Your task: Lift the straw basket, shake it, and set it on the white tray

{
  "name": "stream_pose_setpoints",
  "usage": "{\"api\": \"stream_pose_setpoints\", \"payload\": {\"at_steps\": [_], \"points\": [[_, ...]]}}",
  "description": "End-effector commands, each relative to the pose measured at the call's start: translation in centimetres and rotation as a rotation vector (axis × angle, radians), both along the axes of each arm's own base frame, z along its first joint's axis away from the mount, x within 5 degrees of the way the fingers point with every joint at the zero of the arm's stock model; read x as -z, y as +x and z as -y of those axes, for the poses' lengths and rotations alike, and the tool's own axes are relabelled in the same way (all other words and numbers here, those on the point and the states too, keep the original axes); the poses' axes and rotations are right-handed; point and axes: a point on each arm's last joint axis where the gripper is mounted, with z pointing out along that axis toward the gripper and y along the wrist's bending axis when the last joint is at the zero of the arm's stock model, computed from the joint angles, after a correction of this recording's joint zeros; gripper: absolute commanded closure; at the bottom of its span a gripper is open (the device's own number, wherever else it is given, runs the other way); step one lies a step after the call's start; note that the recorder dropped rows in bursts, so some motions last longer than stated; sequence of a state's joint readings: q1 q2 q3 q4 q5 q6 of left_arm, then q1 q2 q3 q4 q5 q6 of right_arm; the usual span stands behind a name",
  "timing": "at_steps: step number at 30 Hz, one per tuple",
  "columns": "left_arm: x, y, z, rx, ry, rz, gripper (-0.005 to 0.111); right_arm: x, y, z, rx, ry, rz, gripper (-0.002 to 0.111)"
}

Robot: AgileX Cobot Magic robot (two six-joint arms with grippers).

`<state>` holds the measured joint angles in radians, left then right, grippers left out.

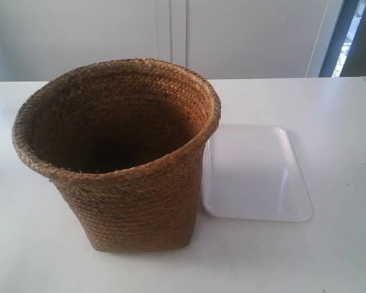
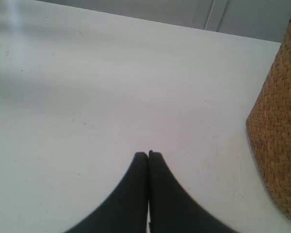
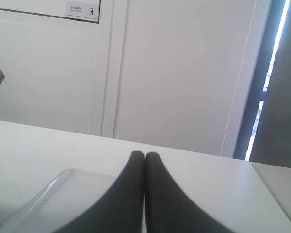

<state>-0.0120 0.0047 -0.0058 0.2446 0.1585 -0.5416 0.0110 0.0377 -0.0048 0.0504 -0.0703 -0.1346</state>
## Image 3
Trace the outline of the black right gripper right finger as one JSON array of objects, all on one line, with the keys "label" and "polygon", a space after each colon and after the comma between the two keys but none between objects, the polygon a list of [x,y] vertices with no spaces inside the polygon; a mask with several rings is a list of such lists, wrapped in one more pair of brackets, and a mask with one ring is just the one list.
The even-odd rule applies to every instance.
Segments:
[{"label": "black right gripper right finger", "polygon": [[249,166],[228,175],[222,166],[146,156],[149,233],[291,233],[291,221]]}]

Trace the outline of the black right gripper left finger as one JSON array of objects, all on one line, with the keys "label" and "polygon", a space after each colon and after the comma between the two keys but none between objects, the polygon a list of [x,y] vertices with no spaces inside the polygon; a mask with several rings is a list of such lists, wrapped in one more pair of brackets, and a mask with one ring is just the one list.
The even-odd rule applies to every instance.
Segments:
[{"label": "black right gripper left finger", "polygon": [[57,233],[140,233],[143,222],[145,156],[133,151],[110,188]]}]

